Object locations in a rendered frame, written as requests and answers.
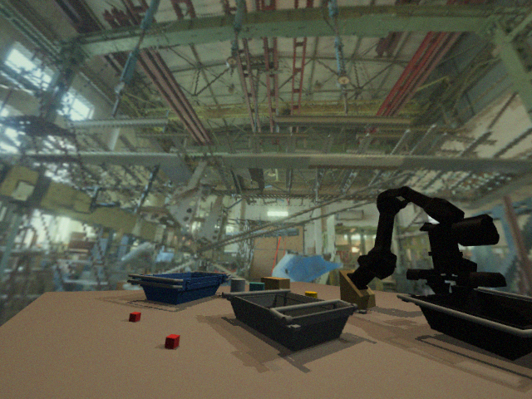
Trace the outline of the small red block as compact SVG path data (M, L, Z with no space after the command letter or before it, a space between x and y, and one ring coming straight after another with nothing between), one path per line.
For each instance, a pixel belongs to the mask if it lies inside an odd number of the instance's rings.
M174 349L180 344L180 335L171 334L166 337L165 348Z
M138 321L140 321L140 316L141 316L141 313L136 313L136 312L130 313L129 322L138 322Z

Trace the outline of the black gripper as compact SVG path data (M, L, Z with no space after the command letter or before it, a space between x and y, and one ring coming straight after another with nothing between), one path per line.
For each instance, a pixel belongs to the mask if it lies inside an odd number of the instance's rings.
M433 268L419 269L412 268L406 272L406 279L418 280L426 279L426 285L429 285L435 294L449 293L451 283L445 281L456 281L456 285L451 285L451 292L454 298L454 304L457 309L464 310L466 299L473 288L479 287L507 287L505 277L501 273L492 272L463 272L463 265L459 247L437 247L431 248L428 252L433 260ZM446 274L441 276L442 274ZM457 275L452 276L452 274Z

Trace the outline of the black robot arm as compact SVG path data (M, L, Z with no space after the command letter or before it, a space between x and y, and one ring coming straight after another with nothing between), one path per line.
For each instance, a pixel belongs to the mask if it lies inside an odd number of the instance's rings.
M397 197L404 198L400 201ZM420 231L427 231L431 248L486 246L497 244L500 235L488 214L465 218L465 213L446 199L430 198L414 189L402 186L388 189L377 196L379 220L374 248L358 258L359 267L347 273L359 289L368 289L369 282L391 276L397 267L397 256L391 252L395 214L412 202L439 224L425 222Z

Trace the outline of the small teal block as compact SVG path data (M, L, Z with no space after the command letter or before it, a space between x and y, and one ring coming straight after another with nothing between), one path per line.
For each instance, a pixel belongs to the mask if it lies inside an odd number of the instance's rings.
M249 291L264 291L264 283L250 283Z

